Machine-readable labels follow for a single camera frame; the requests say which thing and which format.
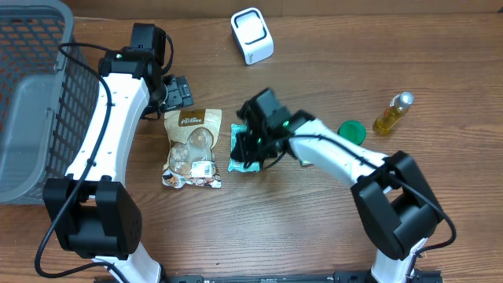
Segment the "small teal tissue pack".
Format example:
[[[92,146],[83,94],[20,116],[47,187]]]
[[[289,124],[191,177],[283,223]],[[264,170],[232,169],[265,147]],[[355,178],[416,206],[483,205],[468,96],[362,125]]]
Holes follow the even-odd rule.
[[[308,160],[301,160],[301,161],[300,161],[300,165],[301,165],[302,167],[309,167],[309,166],[311,166],[311,165],[312,165],[312,163],[311,163],[310,161],[308,161]]]

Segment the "green lid jar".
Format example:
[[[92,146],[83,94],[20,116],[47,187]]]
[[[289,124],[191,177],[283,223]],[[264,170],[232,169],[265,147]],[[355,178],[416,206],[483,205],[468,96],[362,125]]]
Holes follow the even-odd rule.
[[[347,120],[342,123],[337,134],[356,145],[361,145],[366,139],[366,129],[357,120]]]

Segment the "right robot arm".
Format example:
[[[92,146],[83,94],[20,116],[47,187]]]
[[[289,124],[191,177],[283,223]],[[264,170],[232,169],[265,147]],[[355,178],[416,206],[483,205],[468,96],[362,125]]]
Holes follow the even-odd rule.
[[[415,267],[445,216],[415,160],[348,141],[308,112],[290,113],[266,88],[237,110],[247,130],[230,153],[246,167],[284,154],[313,164],[351,190],[364,231],[377,252],[368,270],[337,271],[331,282],[440,282],[438,271]]]

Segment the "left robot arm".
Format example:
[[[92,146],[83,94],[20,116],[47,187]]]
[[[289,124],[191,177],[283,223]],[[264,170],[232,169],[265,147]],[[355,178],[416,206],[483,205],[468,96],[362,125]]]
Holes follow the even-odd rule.
[[[169,74],[170,36],[155,24],[136,23],[130,45],[105,49],[98,69],[58,49],[99,82],[99,94],[83,143],[62,178],[50,178],[42,198],[51,224],[35,255],[41,277],[60,278],[104,267],[116,282],[165,282],[166,271],[141,243],[141,211],[125,188],[127,161],[135,131],[150,114],[193,105],[184,76]],[[42,254],[52,235],[65,251],[90,263],[59,273],[42,269]]]

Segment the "yellow drink bottle silver cap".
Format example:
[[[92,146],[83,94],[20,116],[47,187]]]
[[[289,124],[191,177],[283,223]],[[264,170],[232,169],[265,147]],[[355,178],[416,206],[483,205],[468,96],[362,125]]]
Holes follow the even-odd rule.
[[[373,130],[379,135],[388,135],[392,132],[398,121],[409,111],[414,102],[411,92],[402,92],[395,95],[382,114],[373,124]]]

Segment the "brown nut pouch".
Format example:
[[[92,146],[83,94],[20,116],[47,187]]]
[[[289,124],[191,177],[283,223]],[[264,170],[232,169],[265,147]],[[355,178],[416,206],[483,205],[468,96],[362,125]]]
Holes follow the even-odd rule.
[[[164,114],[163,125],[169,140],[162,174],[164,186],[175,189],[222,186],[214,154],[221,122],[220,109],[176,110]]]

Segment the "mint green snack packet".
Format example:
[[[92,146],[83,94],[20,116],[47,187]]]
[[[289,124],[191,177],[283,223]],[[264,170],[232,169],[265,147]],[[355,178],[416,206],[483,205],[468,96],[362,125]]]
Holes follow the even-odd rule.
[[[231,125],[230,151],[233,151],[235,149],[235,146],[237,143],[236,135],[239,133],[245,132],[247,129],[248,129],[248,127],[246,125],[239,125],[239,124],[235,124],[235,123],[233,123]],[[240,173],[259,172],[260,165],[259,165],[259,162],[254,162],[249,167],[245,167],[244,163],[238,162],[238,161],[234,160],[233,158],[230,158],[228,172],[231,172],[231,171],[237,171]]]

